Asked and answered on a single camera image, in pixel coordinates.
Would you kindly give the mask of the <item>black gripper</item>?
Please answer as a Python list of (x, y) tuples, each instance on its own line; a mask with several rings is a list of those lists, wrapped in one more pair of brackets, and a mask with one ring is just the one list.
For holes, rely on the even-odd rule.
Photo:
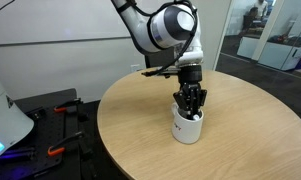
[(184, 66), (178, 72), (178, 82), (180, 90), (173, 94), (175, 101), (179, 105), (178, 112), (188, 118), (188, 111), (193, 110), (193, 116), (201, 117), (201, 106), (204, 105), (207, 91), (201, 88), (202, 68), (200, 65)]

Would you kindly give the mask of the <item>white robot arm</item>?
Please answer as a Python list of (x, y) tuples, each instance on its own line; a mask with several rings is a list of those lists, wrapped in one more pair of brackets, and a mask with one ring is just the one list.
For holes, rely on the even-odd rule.
[(174, 58), (144, 76), (176, 74), (180, 89), (173, 94), (179, 113), (186, 119), (200, 116), (207, 91), (201, 88), (203, 50), (197, 8), (190, 0), (164, 3), (153, 13), (142, 11), (135, 0), (111, 0), (137, 50), (151, 54), (172, 48)]

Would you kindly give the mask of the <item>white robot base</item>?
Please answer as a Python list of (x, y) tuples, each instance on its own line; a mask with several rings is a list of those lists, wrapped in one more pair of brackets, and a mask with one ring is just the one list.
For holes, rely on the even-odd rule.
[(0, 83), (0, 156), (24, 139), (33, 127), (33, 120), (18, 108)]

